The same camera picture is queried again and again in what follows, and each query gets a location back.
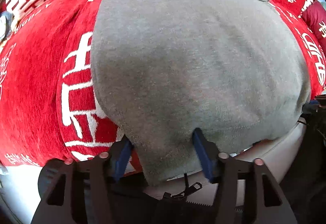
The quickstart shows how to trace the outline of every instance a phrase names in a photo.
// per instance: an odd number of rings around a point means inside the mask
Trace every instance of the black plastic bracket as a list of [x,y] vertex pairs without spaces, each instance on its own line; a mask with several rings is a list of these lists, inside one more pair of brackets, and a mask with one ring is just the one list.
[[218,183],[213,207],[216,224],[234,224],[238,180],[245,180],[242,223],[297,224],[283,191],[261,159],[236,160],[206,140],[201,129],[193,132],[193,144],[205,177]]
[[98,155],[92,160],[65,164],[56,173],[36,209],[31,224],[80,224],[87,219],[84,193],[79,177],[89,174],[91,200],[97,224],[114,224],[108,199],[110,190],[107,181],[118,181],[127,167],[132,145],[126,136],[115,142],[108,153]]

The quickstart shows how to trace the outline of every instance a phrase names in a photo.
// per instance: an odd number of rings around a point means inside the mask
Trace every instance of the red blanket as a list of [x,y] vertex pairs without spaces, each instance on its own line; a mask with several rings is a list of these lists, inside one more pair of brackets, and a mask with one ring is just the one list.
[[[305,0],[275,1],[281,2],[282,12],[276,9],[303,51],[314,97],[324,86],[325,59],[316,38],[296,17]],[[0,54],[0,160],[5,165],[43,166],[54,157],[82,161],[122,137],[98,105],[90,75],[100,2],[7,0],[7,9],[24,18]],[[140,170],[133,153],[127,172]]]

